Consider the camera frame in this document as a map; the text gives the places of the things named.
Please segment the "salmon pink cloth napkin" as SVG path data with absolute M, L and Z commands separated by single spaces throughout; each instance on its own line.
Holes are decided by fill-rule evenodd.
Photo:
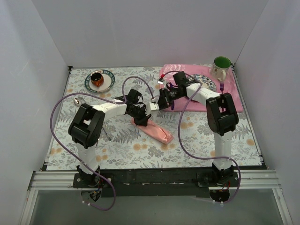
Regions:
M 131 120 L 131 123 L 135 125 L 139 130 L 144 132 L 146 135 L 154 138 L 155 140 L 163 143 L 169 144 L 173 139 L 173 135 L 166 129 L 160 127 L 158 124 L 154 123 L 151 120 L 148 120 L 147 126 L 140 126 L 134 123 L 134 119 Z

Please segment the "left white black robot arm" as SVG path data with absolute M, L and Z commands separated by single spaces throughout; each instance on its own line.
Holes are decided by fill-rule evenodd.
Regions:
M 151 110 L 143 103 L 142 94 L 131 89 L 126 96 L 120 96 L 111 103 L 100 105 L 81 104 L 68 129 L 73 142 L 76 143 L 81 163 L 77 166 L 80 179 L 88 187 L 96 187 L 100 176 L 94 171 L 99 169 L 96 160 L 96 144 L 98 143 L 103 123 L 117 116 L 129 115 L 134 123 L 147 126 Z

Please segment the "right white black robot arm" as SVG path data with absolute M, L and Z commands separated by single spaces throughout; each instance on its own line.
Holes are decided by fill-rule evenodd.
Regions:
M 192 78 L 189 80 L 185 72 L 173 75 L 175 85 L 167 84 L 164 77 L 158 83 L 163 85 L 159 90 L 158 106 L 160 110 L 174 105 L 180 98 L 188 98 L 183 111 L 190 101 L 196 101 L 206 107 L 209 128 L 214 134 L 215 156 L 212 160 L 212 175 L 208 178 L 217 186 L 223 186 L 234 175 L 232 155 L 232 137 L 239 122 L 239 117 L 230 93 L 213 92 Z

